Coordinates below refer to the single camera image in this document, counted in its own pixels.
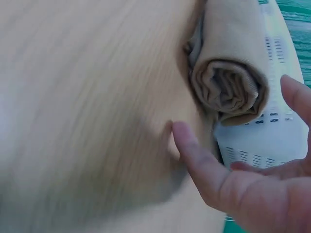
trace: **finger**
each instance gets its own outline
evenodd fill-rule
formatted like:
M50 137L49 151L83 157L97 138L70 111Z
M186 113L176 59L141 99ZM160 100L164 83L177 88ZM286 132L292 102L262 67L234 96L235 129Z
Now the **finger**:
M288 106L311 125L311 89L287 75L281 78L282 95Z
M224 212L238 212L245 191L264 177L251 172L230 172L209 151L200 147L184 122L173 124L173 135L181 160L206 204Z
M232 170L242 170L242 171L250 171L250 172L256 172L256 173L260 173L263 170L258 167L250 166L243 162L234 162L233 164L231 164L230 167Z

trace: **skin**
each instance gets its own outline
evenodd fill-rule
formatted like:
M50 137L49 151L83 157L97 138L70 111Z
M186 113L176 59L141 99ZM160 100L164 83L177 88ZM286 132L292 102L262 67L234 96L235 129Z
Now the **skin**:
M289 76L281 78L286 103L311 126L311 89ZM311 133L305 159L260 169L237 162L229 171L200 146L185 122L173 135L204 202L231 215L251 233L311 232Z

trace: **fabric fold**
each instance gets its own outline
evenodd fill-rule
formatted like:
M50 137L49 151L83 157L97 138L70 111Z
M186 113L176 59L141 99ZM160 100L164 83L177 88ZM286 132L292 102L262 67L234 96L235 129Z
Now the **fabric fold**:
M208 0L185 45L190 84L225 126L258 118L269 97L269 59L257 0Z

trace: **beige cloth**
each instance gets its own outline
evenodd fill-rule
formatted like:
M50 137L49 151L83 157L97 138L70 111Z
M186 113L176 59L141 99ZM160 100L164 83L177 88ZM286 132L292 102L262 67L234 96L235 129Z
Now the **beige cloth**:
M221 233L170 120L217 152L181 50L198 0L0 7L0 233Z
M190 83L204 108L216 111L225 126L248 123L267 104L264 37L256 0L208 0L187 42Z

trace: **white plastic container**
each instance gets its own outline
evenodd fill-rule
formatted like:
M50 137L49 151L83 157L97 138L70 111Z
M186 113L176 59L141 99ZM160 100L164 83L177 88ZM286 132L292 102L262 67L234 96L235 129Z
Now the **white plastic container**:
M261 5L270 58L271 95L264 114L248 125L215 128L214 136L226 167L235 161L266 168L307 153L308 127L285 103L280 77L288 74L303 83L298 57L275 0Z

